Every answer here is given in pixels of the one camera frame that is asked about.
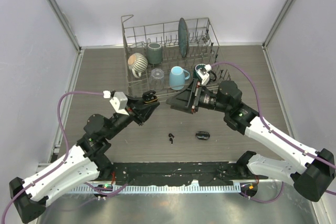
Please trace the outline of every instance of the black bracket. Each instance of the black bracket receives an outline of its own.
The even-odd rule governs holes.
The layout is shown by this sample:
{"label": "black bracket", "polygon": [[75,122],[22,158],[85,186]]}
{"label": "black bracket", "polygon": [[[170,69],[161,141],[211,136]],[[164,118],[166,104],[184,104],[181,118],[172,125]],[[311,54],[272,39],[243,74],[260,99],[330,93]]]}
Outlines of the black bracket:
{"label": "black bracket", "polygon": [[[318,157],[335,164],[334,155],[323,149]],[[296,191],[304,198],[317,202],[335,178],[335,170],[330,166],[314,159],[304,173],[294,173],[290,176],[294,181]]]}

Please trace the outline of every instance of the glass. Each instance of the glass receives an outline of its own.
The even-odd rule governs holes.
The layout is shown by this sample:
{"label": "glass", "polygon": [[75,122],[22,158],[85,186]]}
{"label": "glass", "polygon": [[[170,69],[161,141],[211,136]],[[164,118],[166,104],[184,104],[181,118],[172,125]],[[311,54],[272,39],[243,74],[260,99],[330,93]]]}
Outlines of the glass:
{"label": "glass", "polygon": [[164,88],[164,72],[162,69],[155,68],[151,71],[149,77],[149,88],[151,90],[160,91]]}

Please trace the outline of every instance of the metal wire basket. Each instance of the metal wire basket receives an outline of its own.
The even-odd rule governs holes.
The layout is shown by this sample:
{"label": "metal wire basket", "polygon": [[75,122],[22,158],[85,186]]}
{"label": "metal wire basket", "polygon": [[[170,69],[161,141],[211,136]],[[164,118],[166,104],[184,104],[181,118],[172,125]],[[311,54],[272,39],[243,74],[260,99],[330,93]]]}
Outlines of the metal wire basket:
{"label": "metal wire basket", "polygon": [[[178,92],[169,87],[169,74],[174,66],[180,66],[192,75],[197,64],[213,64],[217,59],[224,59],[209,18],[186,20],[189,30],[190,49],[187,56],[182,58],[178,47],[179,21],[125,27],[125,23],[133,16],[126,15],[121,17],[126,66],[128,58],[136,52],[146,57],[146,45],[151,42],[162,45],[163,62],[158,65],[148,64],[146,71],[138,79],[127,68],[129,95],[140,97],[143,92],[148,91],[150,89],[149,77],[151,71],[154,68],[159,68],[164,71],[164,88],[157,92],[156,95],[159,101],[163,102]],[[217,80],[207,85],[207,88],[217,90],[219,82],[230,80],[230,74],[225,65],[216,66],[213,71],[217,75]],[[192,76],[186,81],[185,86],[188,86],[191,81]]]}

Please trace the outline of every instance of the gray mug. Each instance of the gray mug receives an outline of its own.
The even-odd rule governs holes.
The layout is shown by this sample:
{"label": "gray mug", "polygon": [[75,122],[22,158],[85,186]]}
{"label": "gray mug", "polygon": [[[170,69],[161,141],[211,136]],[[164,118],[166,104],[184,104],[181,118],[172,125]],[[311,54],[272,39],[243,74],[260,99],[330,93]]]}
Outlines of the gray mug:
{"label": "gray mug", "polygon": [[148,43],[146,56],[149,64],[161,64],[163,61],[163,48],[159,43]]}

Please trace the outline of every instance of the blue mug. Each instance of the blue mug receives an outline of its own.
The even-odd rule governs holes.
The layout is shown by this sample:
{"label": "blue mug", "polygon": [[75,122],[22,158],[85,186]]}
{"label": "blue mug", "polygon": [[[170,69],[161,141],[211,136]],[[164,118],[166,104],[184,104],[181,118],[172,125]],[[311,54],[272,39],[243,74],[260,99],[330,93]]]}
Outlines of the blue mug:
{"label": "blue mug", "polygon": [[187,70],[179,66],[175,66],[172,68],[169,74],[169,86],[173,90],[183,89],[185,85],[185,81],[188,80],[189,78],[190,78],[190,73]]}

